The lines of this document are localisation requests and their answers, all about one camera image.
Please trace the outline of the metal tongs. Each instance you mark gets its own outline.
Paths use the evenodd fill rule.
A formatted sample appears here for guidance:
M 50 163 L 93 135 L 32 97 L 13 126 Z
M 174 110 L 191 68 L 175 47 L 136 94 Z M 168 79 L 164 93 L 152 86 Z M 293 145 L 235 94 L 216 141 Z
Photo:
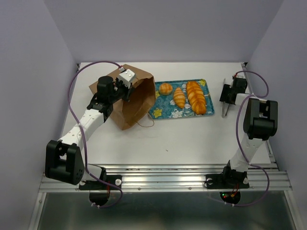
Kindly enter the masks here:
M 222 102 L 222 118 L 226 117 L 228 108 L 229 108 L 229 104 Z

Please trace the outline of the long braided fake bread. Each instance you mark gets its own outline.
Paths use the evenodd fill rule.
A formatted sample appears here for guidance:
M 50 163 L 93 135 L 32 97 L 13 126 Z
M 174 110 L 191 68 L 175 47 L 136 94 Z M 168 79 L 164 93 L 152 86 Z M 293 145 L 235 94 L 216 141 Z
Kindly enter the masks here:
M 206 100 L 200 85 L 196 81 L 188 81 L 186 90 L 193 112 L 196 115 L 204 115 L 207 111 Z

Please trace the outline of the brown paper bag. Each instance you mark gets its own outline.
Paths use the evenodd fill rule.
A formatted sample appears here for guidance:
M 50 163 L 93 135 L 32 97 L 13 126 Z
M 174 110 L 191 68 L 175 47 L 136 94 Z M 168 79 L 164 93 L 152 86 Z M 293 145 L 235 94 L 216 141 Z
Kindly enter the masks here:
M 136 79 L 132 81 L 134 91 L 128 101 L 120 99 L 113 104 L 113 111 L 109 117 L 121 130 L 126 130 L 149 112 L 156 98 L 155 82 L 151 73 L 127 64 L 123 67 L 135 73 Z

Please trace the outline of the fake croissant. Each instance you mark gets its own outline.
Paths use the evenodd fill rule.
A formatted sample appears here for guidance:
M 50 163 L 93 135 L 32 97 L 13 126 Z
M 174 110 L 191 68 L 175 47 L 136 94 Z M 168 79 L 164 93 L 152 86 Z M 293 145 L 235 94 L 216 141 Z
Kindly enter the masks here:
M 173 94 L 173 100 L 177 107 L 183 109 L 185 106 L 186 98 L 180 87 L 177 87 Z

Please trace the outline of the round fake bread roll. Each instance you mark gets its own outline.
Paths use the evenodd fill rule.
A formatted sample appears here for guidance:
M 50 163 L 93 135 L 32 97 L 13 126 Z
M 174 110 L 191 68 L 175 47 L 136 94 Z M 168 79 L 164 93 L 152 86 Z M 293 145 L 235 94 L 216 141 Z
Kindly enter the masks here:
M 163 96 L 169 95 L 173 91 L 173 87 L 169 83 L 162 83 L 159 86 L 159 93 Z

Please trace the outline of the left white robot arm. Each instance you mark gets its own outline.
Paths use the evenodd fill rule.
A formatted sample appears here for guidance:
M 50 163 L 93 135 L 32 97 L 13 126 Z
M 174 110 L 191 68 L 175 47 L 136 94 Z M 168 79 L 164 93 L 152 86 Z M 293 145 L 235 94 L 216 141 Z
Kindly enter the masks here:
M 86 142 L 110 117 L 113 105 L 119 100 L 128 101 L 134 91 L 135 73 L 129 69 L 116 79 L 103 76 L 98 79 L 97 92 L 93 95 L 81 119 L 59 140 L 51 140 L 46 147 L 45 175 L 47 178 L 77 185 L 90 181 L 97 189 L 106 185 L 106 171 L 96 166 L 98 172 L 89 173 Z

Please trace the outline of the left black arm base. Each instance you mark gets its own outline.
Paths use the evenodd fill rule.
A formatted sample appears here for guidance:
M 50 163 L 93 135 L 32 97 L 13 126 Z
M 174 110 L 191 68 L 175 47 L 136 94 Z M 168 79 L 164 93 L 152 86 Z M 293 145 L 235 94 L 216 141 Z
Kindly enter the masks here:
M 87 172 L 84 172 L 84 175 L 79 182 L 79 190 L 81 191 L 90 191 L 90 190 L 101 190 L 101 191 L 110 191 L 117 190 L 114 186 L 121 188 L 122 185 L 122 175 L 119 174 L 108 174 L 105 167 L 99 167 L 90 165 L 90 173 L 104 183 L 99 182 Z

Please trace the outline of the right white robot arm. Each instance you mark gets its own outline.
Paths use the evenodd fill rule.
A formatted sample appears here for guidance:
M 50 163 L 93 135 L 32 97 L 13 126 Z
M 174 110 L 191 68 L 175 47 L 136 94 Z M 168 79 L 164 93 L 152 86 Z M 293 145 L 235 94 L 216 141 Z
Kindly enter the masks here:
M 245 78 L 234 78 L 231 84 L 224 81 L 219 99 L 223 118 L 230 105 L 240 106 L 236 118 L 238 150 L 221 174 L 221 183 L 226 187 L 245 180 L 258 148 L 273 137 L 278 128 L 278 102 L 247 94 L 247 86 Z

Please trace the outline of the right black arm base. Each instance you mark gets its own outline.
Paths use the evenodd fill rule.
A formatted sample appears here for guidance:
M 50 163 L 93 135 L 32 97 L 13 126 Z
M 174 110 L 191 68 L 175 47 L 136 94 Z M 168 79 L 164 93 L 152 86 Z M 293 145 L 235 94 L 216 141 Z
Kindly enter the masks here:
M 208 189 L 248 189 L 247 172 L 237 172 L 225 166 L 221 173 L 205 175 L 204 184 Z

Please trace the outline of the teal floral tray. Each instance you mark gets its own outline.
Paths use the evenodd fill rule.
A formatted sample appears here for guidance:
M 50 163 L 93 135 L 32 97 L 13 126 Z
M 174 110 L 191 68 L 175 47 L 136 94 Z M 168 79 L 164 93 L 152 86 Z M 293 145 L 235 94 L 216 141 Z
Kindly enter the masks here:
M 215 110 L 206 80 L 173 80 L 155 83 L 152 119 L 177 119 L 214 115 Z

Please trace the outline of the aluminium mounting rail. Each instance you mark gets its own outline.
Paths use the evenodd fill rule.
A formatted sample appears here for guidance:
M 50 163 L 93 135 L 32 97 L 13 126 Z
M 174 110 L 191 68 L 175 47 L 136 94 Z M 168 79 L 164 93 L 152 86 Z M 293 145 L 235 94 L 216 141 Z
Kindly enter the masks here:
M 206 192 L 205 175 L 221 173 L 222 164 L 198 165 L 107 165 L 109 175 L 122 176 L 125 193 L 138 192 Z M 248 180 L 251 191 L 292 190 L 287 172 L 279 171 L 276 163 L 264 164 L 260 169 L 250 168 Z

